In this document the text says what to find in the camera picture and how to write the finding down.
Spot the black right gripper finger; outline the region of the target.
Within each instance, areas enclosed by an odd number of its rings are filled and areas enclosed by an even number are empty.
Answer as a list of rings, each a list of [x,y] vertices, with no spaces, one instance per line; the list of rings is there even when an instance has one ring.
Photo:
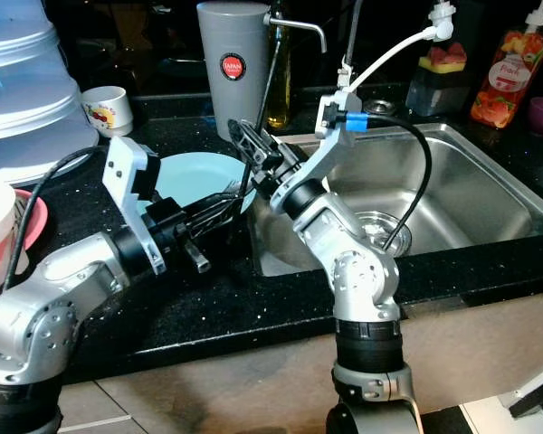
[[[264,132],[262,128],[253,129],[253,160],[257,165],[282,165],[283,153],[280,146],[271,134]]]
[[[245,119],[229,119],[227,133],[230,134],[232,144],[245,156],[247,165],[250,165],[254,171],[262,171],[266,152],[262,148],[261,133],[254,124]]]

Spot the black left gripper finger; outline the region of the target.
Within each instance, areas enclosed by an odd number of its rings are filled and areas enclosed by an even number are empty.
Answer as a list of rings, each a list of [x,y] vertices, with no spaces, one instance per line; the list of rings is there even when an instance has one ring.
[[[195,239],[225,226],[235,216],[242,214],[245,202],[241,194],[209,194],[190,203],[182,208],[187,214],[185,235]]]
[[[198,273],[206,273],[210,271],[210,260],[203,255],[200,248],[197,247],[195,242],[190,237],[181,237],[179,241],[180,249],[187,255],[187,257],[193,261],[195,269]]]

